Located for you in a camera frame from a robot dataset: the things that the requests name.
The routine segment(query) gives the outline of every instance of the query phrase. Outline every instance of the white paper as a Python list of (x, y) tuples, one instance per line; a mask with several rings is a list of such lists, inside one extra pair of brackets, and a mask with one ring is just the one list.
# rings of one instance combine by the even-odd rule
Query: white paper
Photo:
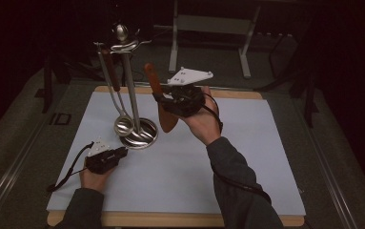
[[(126, 94), (123, 94), (123, 99), (130, 105)], [(223, 136), (255, 170), (257, 182), (270, 195), (276, 212), (279, 215), (305, 216), (268, 102), (258, 99), (216, 100), (224, 123)], [(120, 160), (108, 182), (103, 210), (220, 213), (205, 146), (181, 120), (170, 133), (163, 133), (151, 94), (138, 94), (137, 106), (141, 117), (157, 125), (158, 138), (149, 148), (129, 150), (128, 155)], [(113, 149), (122, 146), (112, 129), (117, 116), (109, 94), (92, 94), (58, 181), (65, 176), (76, 154), (98, 137), (110, 143)], [(83, 158), (80, 157), (74, 171), (82, 169)], [(79, 176), (72, 176), (51, 195), (48, 211), (65, 210), (74, 190), (79, 187)]]

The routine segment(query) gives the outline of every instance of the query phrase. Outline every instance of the black cable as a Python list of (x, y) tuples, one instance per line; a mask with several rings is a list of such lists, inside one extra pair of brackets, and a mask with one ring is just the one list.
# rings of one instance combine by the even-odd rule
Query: black cable
[(88, 169), (87, 167), (85, 167), (84, 169), (82, 169), (82, 170), (78, 170), (77, 172), (74, 172), (74, 173), (72, 173), (71, 175), (75, 175), (75, 174), (78, 174), (78, 173), (81, 173), (81, 172), (83, 172), (84, 170), (86, 170), (86, 169)]
[(133, 72), (133, 73), (138, 73), (138, 74), (140, 75), (140, 77), (139, 77), (139, 78), (133, 78), (133, 81), (134, 81), (134, 80), (137, 80), (137, 81), (143, 81), (143, 79), (144, 79), (144, 74), (143, 74), (143, 73), (141, 73), (141, 72), (139, 72), (139, 71), (135, 71), (135, 70), (132, 70), (132, 72)]
[(46, 191), (48, 191), (49, 193), (52, 193), (52, 192), (56, 191), (57, 189), (59, 189), (61, 186), (63, 186), (63, 184), (65, 184), (67, 182), (67, 180), (69, 180), (69, 178), (73, 175), (72, 171), (74, 170), (74, 166), (75, 166), (75, 163), (77, 162), (78, 158), (81, 156), (81, 154), (85, 150), (92, 147), (92, 145), (93, 145), (93, 142), (91, 144), (84, 146), (84, 148), (82, 148), (82, 150), (75, 157), (75, 160), (72, 162), (72, 165), (71, 165), (70, 169), (67, 171), (66, 176), (57, 185), (55, 185), (55, 183), (49, 185), (48, 188), (46, 188)]
[(212, 170), (214, 172), (214, 174), (220, 178), (222, 181), (236, 187), (236, 188), (239, 188), (241, 190), (244, 190), (246, 192), (250, 192), (250, 193), (253, 193), (253, 194), (257, 194), (257, 195), (260, 195), (262, 196), (264, 199), (266, 199), (270, 204), (272, 204), (272, 200), (271, 200), (271, 197), (269, 197), (269, 195), (261, 190), (261, 189), (258, 189), (258, 188), (255, 188), (255, 187), (251, 187), (251, 186), (248, 186), (248, 185), (245, 185), (245, 184), (242, 184), (240, 182), (237, 182), (235, 180), (232, 180), (232, 179), (229, 179), (227, 177), (224, 177), (222, 175), (220, 175), (219, 173), (216, 172), (216, 170), (214, 169), (213, 165), (212, 165)]
[(214, 117), (215, 117), (215, 119), (217, 120), (217, 122), (218, 122), (218, 127), (219, 127), (219, 129), (220, 129), (220, 133), (223, 131), (223, 122), (221, 121), (221, 119), (220, 119), (220, 117), (219, 117), (219, 115), (220, 115), (220, 110), (218, 109), (218, 104), (217, 104), (217, 102), (215, 101), (215, 99), (211, 96), (211, 95), (209, 95), (209, 94), (205, 94), (205, 93), (203, 93), (204, 95), (206, 95), (206, 96), (208, 96), (212, 101), (213, 101), (213, 103), (215, 104), (215, 107), (217, 108), (217, 113), (215, 112), (215, 111), (213, 111), (212, 109), (210, 109), (209, 107), (207, 107), (205, 104), (202, 104), (202, 107), (204, 108), (204, 109), (206, 109), (206, 111), (208, 111), (208, 112), (210, 112)]
[(307, 219), (304, 217), (304, 222), (305, 224), (310, 228), (310, 229), (314, 229), (313, 226), (307, 221)]
[(166, 29), (166, 30), (164, 30), (164, 31), (162, 31), (162, 32), (159, 32), (159, 33), (158, 33), (158, 34), (156, 34), (156, 35), (153, 35), (153, 36), (152, 36), (151, 41), (154, 41), (156, 37), (158, 37), (158, 36), (160, 36), (160, 35), (162, 35), (162, 34), (165, 34), (165, 33), (167, 33), (168, 31), (171, 31), (171, 30), (172, 30), (172, 29)]

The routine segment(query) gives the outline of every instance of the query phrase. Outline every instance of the table leg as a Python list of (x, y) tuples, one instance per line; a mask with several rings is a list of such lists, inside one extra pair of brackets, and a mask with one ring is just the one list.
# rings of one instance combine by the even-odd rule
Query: table leg
[(45, 59), (45, 68), (43, 71), (44, 77), (44, 90), (43, 90), (43, 111), (42, 113), (45, 114), (49, 107), (51, 106), (52, 102), (52, 84), (51, 84), (51, 57), (48, 55)]
[(168, 72), (170, 72), (170, 73), (176, 72), (176, 60), (178, 57), (177, 34), (178, 34), (178, 1), (174, 0), (173, 1), (172, 49), (171, 49), (171, 57), (170, 57), (170, 67), (168, 68)]
[(250, 67), (248, 66), (248, 59), (247, 59), (247, 50), (250, 46), (251, 38), (253, 38), (253, 31), (255, 29), (256, 20), (258, 18), (260, 12), (260, 6), (256, 7), (255, 14), (253, 15), (253, 20), (250, 23), (250, 26), (248, 27), (247, 32), (247, 39), (245, 40), (245, 44), (242, 48), (238, 49), (239, 59), (241, 61), (241, 68), (244, 78), (250, 78), (251, 72)]

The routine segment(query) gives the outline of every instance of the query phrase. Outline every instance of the round metal base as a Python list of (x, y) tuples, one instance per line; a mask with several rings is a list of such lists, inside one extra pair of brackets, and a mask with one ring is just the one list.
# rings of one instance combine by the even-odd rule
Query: round metal base
[(151, 146), (158, 137), (158, 130), (151, 120), (140, 118), (140, 131), (133, 130), (129, 135), (120, 136), (120, 141), (126, 148), (140, 150)]

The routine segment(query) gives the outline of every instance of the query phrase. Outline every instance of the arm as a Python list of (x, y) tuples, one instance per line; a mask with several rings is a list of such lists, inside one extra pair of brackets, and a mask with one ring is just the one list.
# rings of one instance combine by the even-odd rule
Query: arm
[[(261, 189), (253, 169), (225, 137), (207, 146), (214, 169), (231, 180)], [(262, 196), (243, 191), (213, 177), (214, 192), (226, 228), (283, 228), (272, 205)]]
[[(202, 91), (211, 94), (208, 87)], [(217, 107), (208, 97), (206, 106), (218, 113)], [(221, 136), (218, 123), (209, 112), (202, 109), (193, 116), (180, 118), (206, 145), (211, 164), (218, 174), (261, 189), (245, 157), (237, 152), (227, 138)], [(213, 185), (226, 228), (283, 228), (276, 211), (262, 196), (236, 188), (216, 176)]]
[(80, 173), (81, 188), (75, 190), (66, 214), (55, 229), (100, 229), (102, 206), (106, 181), (113, 169), (104, 175), (92, 173), (86, 169)]

